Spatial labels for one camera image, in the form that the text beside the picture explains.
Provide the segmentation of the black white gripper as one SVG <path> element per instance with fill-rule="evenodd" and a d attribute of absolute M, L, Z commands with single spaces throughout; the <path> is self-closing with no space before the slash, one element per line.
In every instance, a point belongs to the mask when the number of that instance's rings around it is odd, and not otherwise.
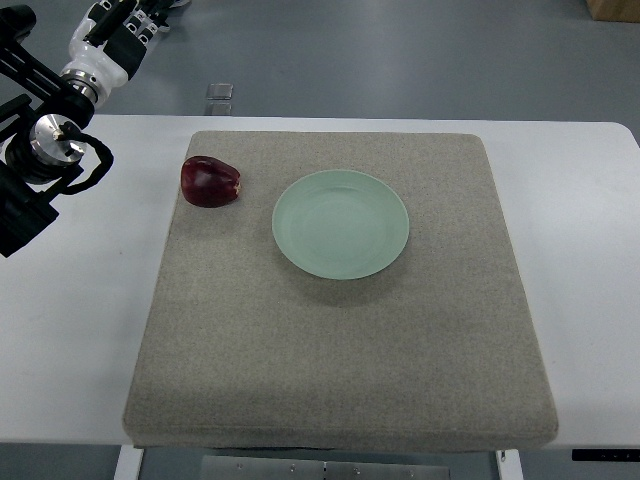
<path fill-rule="evenodd" d="M 69 44 L 61 77 L 93 104 L 125 85 L 155 46 L 163 12 L 158 1 L 98 1 Z"/>

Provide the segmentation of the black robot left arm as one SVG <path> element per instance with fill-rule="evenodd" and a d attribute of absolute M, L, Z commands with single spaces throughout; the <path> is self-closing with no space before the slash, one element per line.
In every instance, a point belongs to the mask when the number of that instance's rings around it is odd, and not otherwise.
<path fill-rule="evenodd" d="M 52 200 L 101 181 L 110 149 L 85 133 L 112 91 L 130 81 L 174 1 L 97 1 L 55 73 L 22 46 L 36 24 L 27 5 L 1 10 L 1 73 L 24 93 L 1 106 L 1 254 L 22 249 L 58 216 Z"/>

